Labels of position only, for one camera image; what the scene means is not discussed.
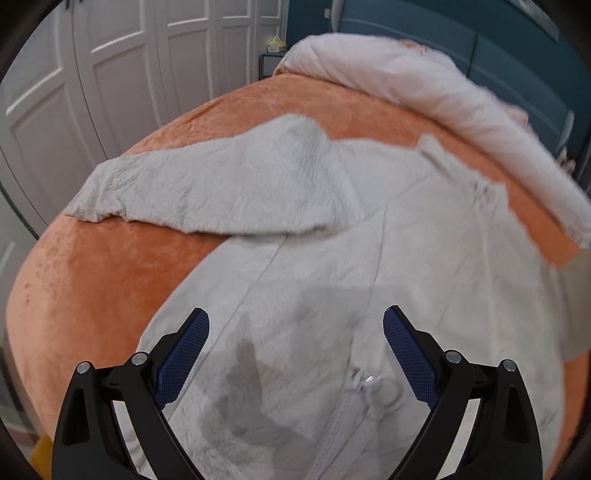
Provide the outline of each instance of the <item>wardrobe door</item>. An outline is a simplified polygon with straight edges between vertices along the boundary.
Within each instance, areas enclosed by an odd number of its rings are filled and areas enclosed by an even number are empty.
[[[170,120],[154,0],[73,3],[76,60],[86,103],[105,153],[117,157]]]
[[[219,95],[215,0],[155,3],[156,35],[170,118]]]
[[[217,0],[219,93],[255,82],[256,0]]]
[[[60,4],[33,32],[0,84],[0,181],[37,233],[106,159],[86,107]]]

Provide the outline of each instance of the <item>wall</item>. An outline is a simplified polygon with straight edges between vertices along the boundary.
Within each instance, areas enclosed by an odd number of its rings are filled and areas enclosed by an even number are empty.
[[[324,9],[331,4],[331,0],[290,0],[287,46],[291,48],[308,35],[331,32],[330,19],[324,18]]]

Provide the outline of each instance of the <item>orange bedsheet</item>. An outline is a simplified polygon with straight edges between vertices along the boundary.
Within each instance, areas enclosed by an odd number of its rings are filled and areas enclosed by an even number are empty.
[[[466,165],[507,185],[511,207],[549,262],[564,265],[579,251],[512,177],[449,131],[363,93],[301,76],[284,74],[218,98],[130,152],[237,135],[289,112],[316,119],[334,139],[413,147],[422,133],[432,133]],[[124,362],[156,310],[224,239],[120,218],[92,224],[59,216],[47,228],[15,282],[7,328],[18,371],[50,436],[76,364]],[[586,356],[566,365],[567,418],[557,459],[574,435],[586,381]]]

